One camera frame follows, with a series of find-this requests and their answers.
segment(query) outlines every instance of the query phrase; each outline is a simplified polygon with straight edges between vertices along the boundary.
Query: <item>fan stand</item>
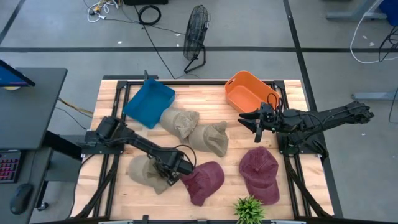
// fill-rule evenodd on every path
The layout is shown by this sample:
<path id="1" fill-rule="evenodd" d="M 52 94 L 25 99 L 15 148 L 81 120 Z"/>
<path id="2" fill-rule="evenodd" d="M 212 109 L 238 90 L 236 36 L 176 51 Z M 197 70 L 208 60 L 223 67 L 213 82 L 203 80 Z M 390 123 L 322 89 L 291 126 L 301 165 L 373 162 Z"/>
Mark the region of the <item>fan stand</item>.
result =
<path id="1" fill-rule="evenodd" d="M 206 64 L 206 48 L 205 48 L 205 46 L 204 46 L 203 44 L 201 45 L 201 48 L 203 49 L 203 63 L 202 63 L 201 65 L 198 65 L 198 66 L 196 66 L 196 67 L 191 68 L 191 69 L 188 70 L 188 67 L 192 64 L 192 62 L 199 59 L 198 56 L 195 56 L 195 57 L 191 60 L 191 62 L 185 67 L 185 69 L 184 69 L 185 74 L 187 74 L 188 72 L 191 72 L 192 70 L 195 70 L 195 69 L 197 69 L 197 68 L 200 68 L 200 67 L 202 67 L 202 66 L 204 66 L 204 65 Z"/>

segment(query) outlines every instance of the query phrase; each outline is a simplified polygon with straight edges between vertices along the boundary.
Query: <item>potted plant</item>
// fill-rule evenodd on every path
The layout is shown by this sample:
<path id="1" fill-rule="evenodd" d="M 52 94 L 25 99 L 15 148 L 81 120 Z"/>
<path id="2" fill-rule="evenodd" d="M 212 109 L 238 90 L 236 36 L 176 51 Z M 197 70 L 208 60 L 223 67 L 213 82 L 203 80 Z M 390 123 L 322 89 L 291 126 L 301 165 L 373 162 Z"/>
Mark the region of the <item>potted plant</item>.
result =
<path id="1" fill-rule="evenodd" d="M 239 198 L 234 204 L 235 215 L 239 217 L 237 224 L 261 224 L 264 219 L 264 209 L 261 205 L 261 201 L 253 196 Z"/>

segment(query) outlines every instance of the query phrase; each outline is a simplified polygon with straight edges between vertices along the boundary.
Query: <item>computer mouse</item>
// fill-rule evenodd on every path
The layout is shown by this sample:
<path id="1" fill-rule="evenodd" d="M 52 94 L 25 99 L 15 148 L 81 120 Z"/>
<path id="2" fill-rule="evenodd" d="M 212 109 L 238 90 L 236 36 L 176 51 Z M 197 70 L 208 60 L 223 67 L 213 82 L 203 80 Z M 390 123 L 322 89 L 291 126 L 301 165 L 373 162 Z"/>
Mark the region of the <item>computer mouse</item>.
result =
<path id="1" fill-rule="evenodd" d="M 13 214 L 19 215 L 23 213 L 32 195 L 33 185 L 32 184 L 21 184 L 15 191 L 15 195 L 10 201 L 10 210 Z"/>

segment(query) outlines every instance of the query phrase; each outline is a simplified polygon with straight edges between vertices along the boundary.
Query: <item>red cap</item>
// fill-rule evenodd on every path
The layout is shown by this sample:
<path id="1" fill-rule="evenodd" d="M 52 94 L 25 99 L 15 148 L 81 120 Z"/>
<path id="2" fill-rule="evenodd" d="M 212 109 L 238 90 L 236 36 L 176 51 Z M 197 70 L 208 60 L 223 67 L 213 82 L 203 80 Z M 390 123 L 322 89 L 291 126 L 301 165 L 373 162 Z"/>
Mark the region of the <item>red cap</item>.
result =
<path id="1" fill-rule="evenodd" d="M 191 202 L 202 206 L 206 198 L 216 192 L 224 183 L 224 171 L 216 162 L 206 162 L 195 168 L 190 175 L 181 177 Z"/>
<path id="2" fill-rule="evenodd" d="M 278 163 L 264 147 L 252 149 L 243 156 L 239 172 L 244 178 L 250 195 L 271 205 L 279 201 L 279 189 L 276 181 Z"/>

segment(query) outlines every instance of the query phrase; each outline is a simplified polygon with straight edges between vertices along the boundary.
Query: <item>white cable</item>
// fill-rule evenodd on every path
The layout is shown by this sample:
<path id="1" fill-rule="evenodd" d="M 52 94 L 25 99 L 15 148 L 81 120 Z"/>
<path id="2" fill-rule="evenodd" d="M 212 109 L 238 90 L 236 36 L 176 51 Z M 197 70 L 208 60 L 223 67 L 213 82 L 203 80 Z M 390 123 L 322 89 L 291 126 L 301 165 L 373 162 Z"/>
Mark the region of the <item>white cable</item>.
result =
<path id="1" fill-rule="evenodd" d="M 377 61 L 373 61 L 373 62 L 363 62 L 363 61 L 359 60 L 358 58 L 356 58 L 356 57 L 355 57 L 355 54 L 354 54 L 354 52 L 353 52 L 353 43 L 354 43 L 354 39 L 355 39 L 356 33 L 357 33 L 357 31 L 358 31 L 359 25 L 361 25 L 361 23 L 362 23 L 363 19 L 366 17 L 366 15 L 367 15 L 370 11 L 372 11 L 373 8 L 374 8 L 376 5 L 378 5 L 381 1 L 383 1 L 383 0 L 377 0 L 377 1 L 369 8 L 369 10 L 366 11 L 366 12 L 363 14 L 361 20 L 359 21 L 358 25 L 356 26 L 353 39 L 352 39 L 352 41 L 351 41 L 351 44 L 349 45 L 349 49 L 350 49 L 350 51 L 351 51 L 351 54 L 353 55 L 353 57 L 355 58 L 355 60 L 356 60 L 357 62 L 359 62 L 359 63 L 370 64 L 370 63 L 378 63 L 378 62 L 380 62 L 380 61 L 378 61 L 378 60 L 377 60 Z M 395 59 L 397 59 L 397 58 L 398 58 L 398 57 L 394 57 L 394 58 L 385 58 L 385 60 L 395 60 Z"/>
<path id="2" fill-rule="evenodd" d="M 90 20 L 90 11 L 94 11 L 94 10 L 92 10 L 92 8 L 95 7 L 95 6 L 97 6 L 97 5 L 99 5 L 99 4 L 101 4 L 101 3 L 102 3 L 102 0 L 100 0 L 98 3 L 95 3 L 94 5 L 90 6 L 90 7 L 87 9 L 87 21 L 88 21 L 88 22 L 93 23 L 93 22 L 97 22 L 98 20 L 102 19 L 102 18 L 100 17 L 101 14 L 100 14 L 100 13 L 96 13 L 96 15 L 98 16 L 98 18 L 97 18 L 96 20 L 93 20 L 93 21 Z M 102 7 L 102 8 L 104 9 L 105 13 L 107 13 L 107 14 L 109 13 L 109 7 L 108 7 L 108 6 L 113 6 L 113 3 L 107 2 L 107 3 L 105 3 L 104 6 Z"/>

